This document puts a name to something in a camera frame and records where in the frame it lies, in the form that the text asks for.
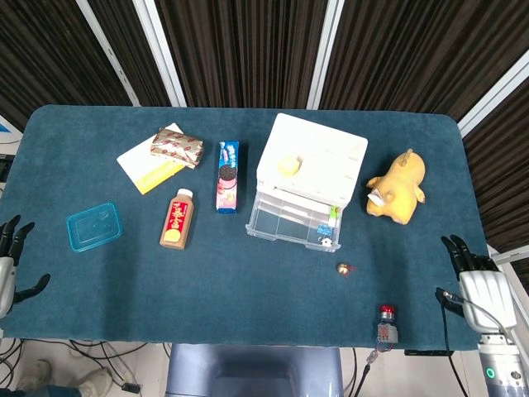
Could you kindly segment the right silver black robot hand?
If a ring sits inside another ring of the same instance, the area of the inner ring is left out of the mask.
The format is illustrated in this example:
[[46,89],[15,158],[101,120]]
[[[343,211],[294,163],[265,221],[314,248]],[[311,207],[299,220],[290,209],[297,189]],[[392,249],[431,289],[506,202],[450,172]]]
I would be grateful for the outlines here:
[[506,337],[517,325],[507,276],[490,257],[471,252],[461,237],[441,237],[441,242],[449,254],[459,291],[438,287],[437,300],[464,318],[474,331]]

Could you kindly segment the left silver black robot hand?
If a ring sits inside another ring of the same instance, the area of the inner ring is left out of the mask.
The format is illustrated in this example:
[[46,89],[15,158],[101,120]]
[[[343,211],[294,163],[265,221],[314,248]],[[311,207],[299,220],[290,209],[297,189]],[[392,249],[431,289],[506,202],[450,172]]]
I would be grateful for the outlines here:
[[40,294],[51,278],[50,274],[43,274],[34,286],[17,291],[17,267],[26,237],[35,226],[30,222],[16,230],[20,220],[21,216],[16,215],[1,225],[1,318],[5,318],[15,304]]

